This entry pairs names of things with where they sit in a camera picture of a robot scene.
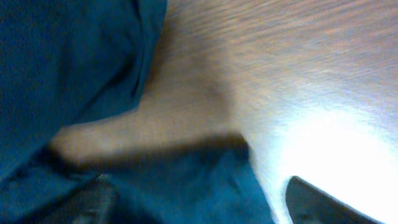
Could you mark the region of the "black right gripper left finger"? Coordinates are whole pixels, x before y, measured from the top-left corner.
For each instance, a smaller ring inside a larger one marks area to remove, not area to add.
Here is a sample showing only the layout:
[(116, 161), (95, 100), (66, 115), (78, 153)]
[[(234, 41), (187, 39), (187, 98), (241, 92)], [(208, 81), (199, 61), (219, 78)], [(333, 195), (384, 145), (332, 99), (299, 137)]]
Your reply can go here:
[(101, 175), (74, 191), (41, 224), (109, 224), (118, 201), (115, 188)]

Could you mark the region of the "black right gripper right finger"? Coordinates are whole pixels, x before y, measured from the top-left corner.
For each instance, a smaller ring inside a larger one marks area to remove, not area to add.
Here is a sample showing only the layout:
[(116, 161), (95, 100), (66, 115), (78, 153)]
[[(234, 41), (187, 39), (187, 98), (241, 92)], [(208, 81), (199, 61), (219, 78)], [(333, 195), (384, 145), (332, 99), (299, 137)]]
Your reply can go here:
[(294, 223), (381, 223), (297, 176), (293, 176), (287, 184), (285, 201)]

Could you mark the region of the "dark navy blue shorts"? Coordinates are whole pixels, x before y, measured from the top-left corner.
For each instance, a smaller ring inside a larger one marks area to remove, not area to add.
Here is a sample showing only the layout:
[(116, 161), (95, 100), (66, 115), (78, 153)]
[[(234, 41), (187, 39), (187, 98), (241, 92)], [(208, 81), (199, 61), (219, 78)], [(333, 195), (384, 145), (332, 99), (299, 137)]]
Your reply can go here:
[(247, 145), (128, 169), (78, 171), (49, 149), (63, 127), (141, 99), (166, 1), (1, 2), (1, 222), (40, 223), (105, 176), (111, 223), (271, 223)]

